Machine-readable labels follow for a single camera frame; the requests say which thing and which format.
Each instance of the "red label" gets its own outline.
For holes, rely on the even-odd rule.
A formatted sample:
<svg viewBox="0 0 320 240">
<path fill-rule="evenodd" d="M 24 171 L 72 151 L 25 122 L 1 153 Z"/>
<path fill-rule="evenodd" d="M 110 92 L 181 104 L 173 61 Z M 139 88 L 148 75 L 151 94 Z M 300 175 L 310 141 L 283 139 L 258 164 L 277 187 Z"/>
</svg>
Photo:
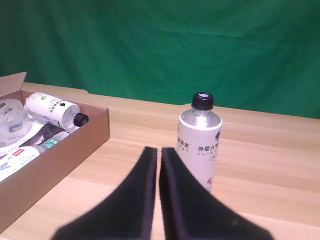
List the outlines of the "red label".
<svg viewBox="0 0 320 240">
<path fill-rule="evenodd" d="M 19 149 L 18 151 L 16 151 L 15 153 L 12 153 L 13 156 L 18 156 L 20 153 L 22 153 L 24 151 L 24 149 Z"/>
</svg>

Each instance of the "black bottle cap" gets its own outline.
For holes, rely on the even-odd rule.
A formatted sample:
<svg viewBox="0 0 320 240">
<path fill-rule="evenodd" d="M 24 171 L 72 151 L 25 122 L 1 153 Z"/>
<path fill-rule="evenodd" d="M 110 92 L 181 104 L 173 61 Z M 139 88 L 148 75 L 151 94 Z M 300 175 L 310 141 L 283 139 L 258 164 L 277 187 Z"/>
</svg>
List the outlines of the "black bottle cap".
<svg viewBox="0 0 320 240">
<path fill-rule="evenodd" d="M 214 108 L 214 96 L 208 92 L 196 92 L 191 107 L 197 110 L 211 110 Z"/>
<path fill-rule="evenodd" d="M 75 115 L 73 119 L 73 123 L 77 127 L 81 127 L 85 125 L 87 122 L 89 122 L 89 117 L 81 112 Z"/>
</svg>

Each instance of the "wood grain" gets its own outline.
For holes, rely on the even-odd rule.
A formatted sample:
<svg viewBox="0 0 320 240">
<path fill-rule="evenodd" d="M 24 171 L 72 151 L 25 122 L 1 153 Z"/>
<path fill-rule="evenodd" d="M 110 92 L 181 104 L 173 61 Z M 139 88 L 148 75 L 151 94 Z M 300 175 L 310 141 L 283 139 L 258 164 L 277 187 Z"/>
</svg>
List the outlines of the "wood grain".
<svg viewBox="0 0 320 240">
<path fill-rule="evenodd" d="M 107 106 L 111 139 L 0 234 L 0 240 L 48 239 L 57 227 L 94 207 L 121 183 L 144 146 L 175 147 L 179 114 L 190 107 L 33 83 L 23 87 Z M 223 127 L 212 193 L 277 240 L 320 239 L 320 120 L 223 107 L 214 111 Z M 154 240 L 164 239 L 158 193 Z"/>
</svg>

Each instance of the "green backdrop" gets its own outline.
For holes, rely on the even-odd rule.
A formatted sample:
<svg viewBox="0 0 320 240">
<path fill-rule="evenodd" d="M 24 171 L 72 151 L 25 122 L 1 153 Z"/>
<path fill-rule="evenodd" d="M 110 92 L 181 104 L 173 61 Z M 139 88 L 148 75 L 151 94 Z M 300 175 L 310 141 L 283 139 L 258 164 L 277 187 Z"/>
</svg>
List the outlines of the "green backdrop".
<svg viewBox="0 0 320 240">
<path fill-rule="evenodd" d="M 319 0 L 2 0 L 0 74 L 320 117 Z"/>
</svg>

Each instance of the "green label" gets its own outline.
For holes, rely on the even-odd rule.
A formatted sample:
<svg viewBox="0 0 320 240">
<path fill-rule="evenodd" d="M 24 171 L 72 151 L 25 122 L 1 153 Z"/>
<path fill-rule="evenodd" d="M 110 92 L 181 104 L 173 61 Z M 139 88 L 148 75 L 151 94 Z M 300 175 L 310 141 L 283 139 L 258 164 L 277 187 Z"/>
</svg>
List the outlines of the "green label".
<svg viewBox="0 0 320 240">
<path fill-rule="evenodd" d="M 41 144 L 41 146 L 49 149 L 52 148 L 54 145 L 56 145 L 60 140 L 56 138 L 50 138 L 49 140 L 45 141 L 44 143 Z"/>
</svg>

